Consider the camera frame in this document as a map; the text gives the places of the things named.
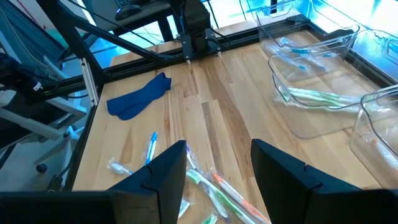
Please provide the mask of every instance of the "black cable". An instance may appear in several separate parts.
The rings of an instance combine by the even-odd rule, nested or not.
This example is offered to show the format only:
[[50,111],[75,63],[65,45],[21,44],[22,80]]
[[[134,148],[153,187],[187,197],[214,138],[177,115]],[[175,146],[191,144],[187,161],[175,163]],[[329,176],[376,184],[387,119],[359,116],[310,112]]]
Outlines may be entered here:
[[218,23],[217,23],[216,16],[214,15],[213,7],[211,6],[211,4],[210,4],[209,0],[207,0],[207,3],[208,3],[208,4],[209,4],[209,6],[210,6],[210,11],[211,11],[211,14],[213,15],[214,22],[216,23],[216,26],[217,26],[217,29],[218,29],[218,28],[220,28],[220,27],[218,26]]
[[242,6],[242,1],[241,0],[239,0],[239,5],[241,5],[241,9],[242,9],[242,14],[243,14],[244,20],[247,21],[246,16],[244,15],[244,10],[243,10],[243,6]]
[[115,25],[115,26],[118,26],[119,28],[122,28],[122,29],[124,29],[125,31],[130,32],[130,33],[132,33],[132,34],[134,34],[134,35],[136,35],[136,36],[142,38],[143,40],[146,40],[147,42],[149,42],[150,44],[152,44],[153,46],[155,46],[155,44],[152,43],[150,40],[148,40],[147,38],[145,38],[145,37],[143,37],[143,36],[141,36],[141,35],[139,35],[139,34],[136,34],[136,33],[133,32],[132,30],[130,30],[130,29],[124,27],[124,26],[121,26],[121,25],[119,25],[119,24],[117,24],[117,23],[115,23],[115,22],[112,22],[112,21],[110,21],[110,20],[104,18],[103,16],[98,15],[97,13],[95,13],[95,12],[93,12],[93,11],[91,11],[91,10],[88,10],[86,7],[83,7],[83,6],[79,5],[78,3],[76,3],[76,2],[74,2],[74,1],[72,1],[72,0],[68,0],[68,2],[74,4],[75,6],[81,8],[81,9],[83,9],[83,10],[86,10],[87,12],[89,12],[89,13],[91,13],[91,14],[94,14],[95,16],[98,16],[100,19],[103,19],[103,20],[105,20],[106,22],[108,22],[108,23],[110,23],[110,24],[113,24],[113,25]]
[[224,36],[223,34],[220,34],[220,33],[217,32],[217,31],[215,31],[213,28],[210,28],[210,29],[211,29],[215,34],[217,34],[217,35],[219,35],[220,37],[226,39],[226,40],[228,41],[228,45],[231,45],[231,40],[230,40],[228,37]]
[[249,10],[250,10],[251,16],[253,17],[253,19],[256,19],[256,18],[254,17],[254,15],[253,15],[253,11],[252,11],[252,9],[251,9],[251,7],[250,7],[249,0],[246,0],[246,2],[247,2],[247,4],[248,4],[248,6],[249,6]]

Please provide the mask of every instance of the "green toothbrush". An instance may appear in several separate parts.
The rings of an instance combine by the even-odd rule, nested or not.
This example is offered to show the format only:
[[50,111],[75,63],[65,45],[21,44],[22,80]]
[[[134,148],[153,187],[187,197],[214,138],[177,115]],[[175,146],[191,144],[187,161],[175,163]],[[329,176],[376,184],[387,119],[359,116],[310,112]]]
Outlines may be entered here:
[[190,169],[187,171],[187,176],[194,181],[195,184],[199,184],[202,182],[203,184],[207,185],[217,197],[229,207],[229,209],[245,224],[255,224],[244,212],[242,212],[233,202],[231,202],[225,194],[216,188],[212,183],[210,183],[206,178],[204,178],[200,173],[197,171]]

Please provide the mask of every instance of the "metal bracket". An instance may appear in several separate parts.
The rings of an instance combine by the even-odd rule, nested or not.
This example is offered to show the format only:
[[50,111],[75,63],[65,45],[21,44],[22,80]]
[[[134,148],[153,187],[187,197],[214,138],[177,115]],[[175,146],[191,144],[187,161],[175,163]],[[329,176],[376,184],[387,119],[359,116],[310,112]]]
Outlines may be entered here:
[[95,87],[95,82],[90,69],[90,65],[85,58],[80,59],[80,67],[81,71],[83,72],[83,78],[85,80],[88,96],[90,97],[91,106],[97,106],[100,99],[98,98],[98,93]]
[[207,52],[199,54],[199,52],[194,52],[194,49],[192,48],[191,37],[189,35],[181,36],[183,57],[188,64],[193,59],[216,54],[221,51],[221,46],[217,44],[218,40],[216,35],[211,29],[205,30],[205,39],[207,40],[208,50]]

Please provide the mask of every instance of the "wood grain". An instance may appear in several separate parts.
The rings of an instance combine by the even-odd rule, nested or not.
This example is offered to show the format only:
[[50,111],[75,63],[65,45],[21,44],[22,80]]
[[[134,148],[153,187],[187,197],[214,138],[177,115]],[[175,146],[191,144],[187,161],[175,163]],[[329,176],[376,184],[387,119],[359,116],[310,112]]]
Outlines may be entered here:
[[[147,136],[153,131],[159,132],[156,155],[186,139],[204,171],[217,169],[265,215],[251,165],[252,138],[358,187],[379,187],[350,151],[349,131],[313,139],[300,139],[289,131],[272,103],[267,59],[260,44],[254,44],[225,52],[221,58],[203,58],[192,66],[183,63],[105,85],[73,189],[103,190],[120,181],[123,177],[106,167],[113,157],[132,170],[139,169]],[[108,114],[107,100],[142,88],[160,72],[172,77],[172,89],[162,98],[129,121]],[[194,205],[178,223],[200,223],[213,211],[200,186],[189,180],[184,197]]]

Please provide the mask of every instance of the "plastic tray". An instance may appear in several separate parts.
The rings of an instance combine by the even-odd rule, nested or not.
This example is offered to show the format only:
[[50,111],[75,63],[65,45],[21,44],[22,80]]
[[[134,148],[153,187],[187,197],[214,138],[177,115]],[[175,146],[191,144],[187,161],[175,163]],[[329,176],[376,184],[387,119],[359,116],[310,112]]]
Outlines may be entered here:
[[[355,41],[346,44],[366,49],[374,58],[397,69],[390,57],[392,43],[398,43],[397,37],[379,30],[364,30]],[[367,78],[376,73],[382,75],[378,68],[343,45],[325,47],[295,59],[279,55],[269,59],[273,103],[289,129],[300,138],[353,126],[361,97],[379,89]]]
[[344,45],[359,32],[357,23],[321,0],[283,1],[256,15],[261,47],[269,57],[295,58],[324,45]]
[[379,183],[398,188],[398,86],[364,96],[349,147]]

